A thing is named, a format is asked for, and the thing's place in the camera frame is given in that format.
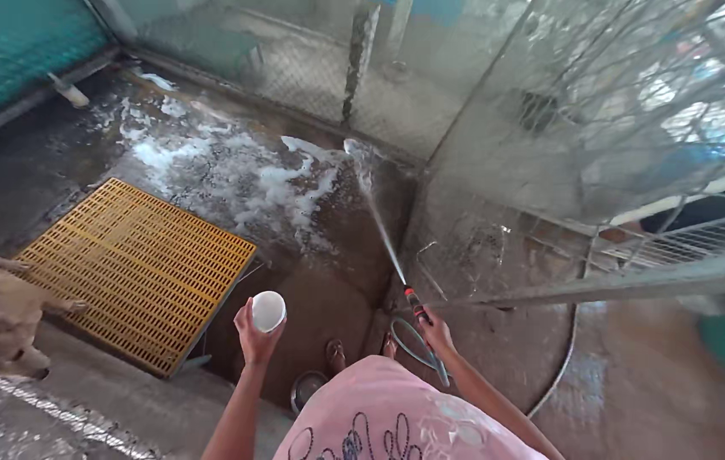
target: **hand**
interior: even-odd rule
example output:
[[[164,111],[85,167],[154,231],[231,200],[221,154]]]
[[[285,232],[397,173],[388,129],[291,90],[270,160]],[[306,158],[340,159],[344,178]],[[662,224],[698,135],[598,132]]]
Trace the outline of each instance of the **hand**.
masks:
[[[422,336],[433,348],[437,354],[446,352],[455,352],[453,339],[450,338],[450,329],[447,323],[441,319],[432,309],[424,307],[424,311],[428,314],[433,325],[429,324],[424,318],[419,318],[418,323],[422,328]]]
[[[283,335],[283,329],[286,326],[286,319],[271,332],[261,332],[255,328],[252,321],[252,303],[250,297],[246,300],[246,305],[235,315],[235,326],[237,332],[241,336],[241,349],[243,349],[243,358],[246,365],[249,364],[268,364],[268,360],[272,358],[274,347],[277,340]]]

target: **dog paw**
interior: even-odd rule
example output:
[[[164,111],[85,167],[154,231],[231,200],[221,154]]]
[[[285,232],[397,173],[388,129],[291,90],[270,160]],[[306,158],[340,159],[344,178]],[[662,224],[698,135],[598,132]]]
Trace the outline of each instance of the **dog paw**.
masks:
[[[20,260],[11,260],[10,262],[11,263],[8,265],[8,270],[10,270],[11,272],[24,273],[33,267],[33,264],[30,264],[28,262],[21,262]]]
[[[67,308],[69,313],[84,313],[90,309],[90,304],[83,300],[69,300],[70,307]]]

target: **person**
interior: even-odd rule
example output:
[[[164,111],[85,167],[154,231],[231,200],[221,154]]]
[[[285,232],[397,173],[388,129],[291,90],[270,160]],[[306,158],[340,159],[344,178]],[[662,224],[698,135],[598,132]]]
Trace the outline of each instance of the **person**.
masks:
[[[203,460],[250,460],[260,388],[286,321],[269,333],[252,323],[252,298],[237,312],[245,367]],[[338,373],[306,403],[274,456],[279,459],[501,458],[562,460],[559,451],[453,346],[447,324],[431,309],[420,319],[424,339],[467,400],[437,391],[407,371],[387,337],[384,356],[345,367],[342,344],[327,357]]]

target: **teal wall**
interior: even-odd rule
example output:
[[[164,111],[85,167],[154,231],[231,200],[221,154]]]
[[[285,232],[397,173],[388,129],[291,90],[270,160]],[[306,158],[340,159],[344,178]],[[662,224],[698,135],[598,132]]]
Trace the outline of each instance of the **teal wall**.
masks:
[[[81,0],[0,0],[0,106],[106,42]]]

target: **foot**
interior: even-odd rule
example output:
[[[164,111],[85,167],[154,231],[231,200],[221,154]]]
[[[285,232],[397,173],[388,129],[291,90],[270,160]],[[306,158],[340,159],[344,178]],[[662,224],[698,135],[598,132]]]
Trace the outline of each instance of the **foot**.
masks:
[[[390,331],[385,332],[385,340],[382,342],[382,355],[386,358],[397,358],[397,340],[393,340]]]
[[[8,270],[9,272],[23,273],[30,270],[32,266],[33,265],[29,262],[22,262],[21,260],[10,260],[0,257],[0,268],[2,270]]]
[[[334,372],[337,375],[339,372],[345,370],[345,353],[343,352],[343,342],[339,339],[329,340],[326,344],[326,360]]]

